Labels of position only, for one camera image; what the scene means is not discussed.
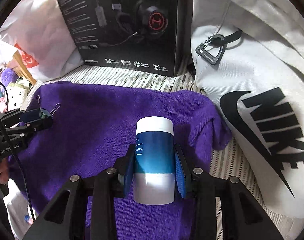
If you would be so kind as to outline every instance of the red led logo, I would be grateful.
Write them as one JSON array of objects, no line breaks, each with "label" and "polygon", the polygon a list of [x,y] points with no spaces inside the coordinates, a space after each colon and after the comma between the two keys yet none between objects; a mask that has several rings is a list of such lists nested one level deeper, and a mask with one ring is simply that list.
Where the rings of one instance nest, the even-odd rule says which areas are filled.
[{"label": "red led logo", "polygon": [[153,12],[150,14],[149,27],[154,31],[159,31],[164,27],[165,19],[162,13]]}]

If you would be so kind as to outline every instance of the pink fabric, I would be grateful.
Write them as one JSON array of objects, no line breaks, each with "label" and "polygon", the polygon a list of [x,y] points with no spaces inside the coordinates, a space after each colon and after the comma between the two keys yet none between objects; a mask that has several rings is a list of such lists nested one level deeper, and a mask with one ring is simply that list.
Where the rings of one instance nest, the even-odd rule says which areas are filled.
[{"label": "pink fabric", "polygon": [[0,113],[6,112],[6,100],[5,97],[0,98]]}]

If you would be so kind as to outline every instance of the black box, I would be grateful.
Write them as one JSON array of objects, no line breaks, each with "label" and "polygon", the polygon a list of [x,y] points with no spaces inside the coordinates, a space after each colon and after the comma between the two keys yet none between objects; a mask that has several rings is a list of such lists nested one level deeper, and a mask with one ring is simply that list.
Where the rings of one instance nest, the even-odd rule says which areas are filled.
[{"label": "black box", "polygon": [[173,77],[181,62],[181,0],[58,0],[87,65]]}]

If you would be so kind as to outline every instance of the purple towel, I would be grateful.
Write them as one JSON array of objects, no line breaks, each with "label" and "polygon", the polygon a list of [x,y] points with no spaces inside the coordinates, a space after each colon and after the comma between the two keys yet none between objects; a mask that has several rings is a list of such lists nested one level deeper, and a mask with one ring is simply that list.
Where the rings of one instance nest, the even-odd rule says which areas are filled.
[{"label": "purple towel", "polygon": [[[186,157],[209,170],[212,148],[223,149],[231,133],[205,96],[191,91],[173,93],[109,85],[78,85],[57,82],[41,86],[29,109],[52,110],[53,126],[38,132],[28,149],[19,153],[25,168],[33,206],[42,211],[73,174],[96,175],[124,156],[135,143],[136,123],[146,116],[169,118],[174,124],[174,142]],[[10,160],[11,178],[24,192],[21,174]],[[193,201],[177,199],[162,206],[135,203],[133,190],[125,199],[115,199],[120,240],[188,239]],[[90,213],[87,214],[89,226]]]}]

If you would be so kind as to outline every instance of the black cable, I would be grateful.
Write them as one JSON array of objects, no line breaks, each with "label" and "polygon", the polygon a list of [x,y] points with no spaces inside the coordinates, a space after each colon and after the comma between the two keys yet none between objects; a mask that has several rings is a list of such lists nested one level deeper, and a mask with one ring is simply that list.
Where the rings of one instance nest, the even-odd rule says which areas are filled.
[{"label": "black cable", "polygon": [[3,85],[1,82],[0,82],[0,85],[4,88],[4,91],[6,93],[6,110],[8,111],[9,110],[9,95],[8,95],[8,91],[6,90],[5,85]]},{"label": "black cable", "polygon": [[10,147],[10,151],[11,151],[11,154],[13,156],[13,158],[15,159],[16,163],[18,164],[19,168],[20,168],[20,171],[22,173],[22,177],[23,177],[23,181],[24,181],[24,186],[25,186],[25,191],[27,193],[27,198],[28,198],[28,203],[29,203],[29,206],[30,206],[30,212],[31,212],[31,216],[32,216],[32,219],[33,221],[35,221],[35,218],[34,218],[34,213],[33,213],[33,209],[32,209],[32,202],[31,202],[31,198],[30,198],[30,192],[28,190],[28,185],[27,185],[27,178],[25,176],[25,173],[24,173],[24,170],[22,168],[22,165],[21,165],[21,162],[17,156],[16,153],[14,153],[14,146],[9,138],[9,135],[2,123],[2,121],[0,120],[0,131],[1,133],[3,134],[4,136],[4,139],[6,140],[6,142],[9,144],[9,147]]},{"label": "black cable", "polygon": [[138,33],[133,33],[131,34],[129,37],[126,38],[126,40],[120,42],[120,43],[117,43],[117,44],[108,44],[106,42],[100,42],[100,47],[113,47],[113,46],[118,46],[118,45],[121,45],[125,42],[127,42],[132,36],[136,36],[138,35]]}]

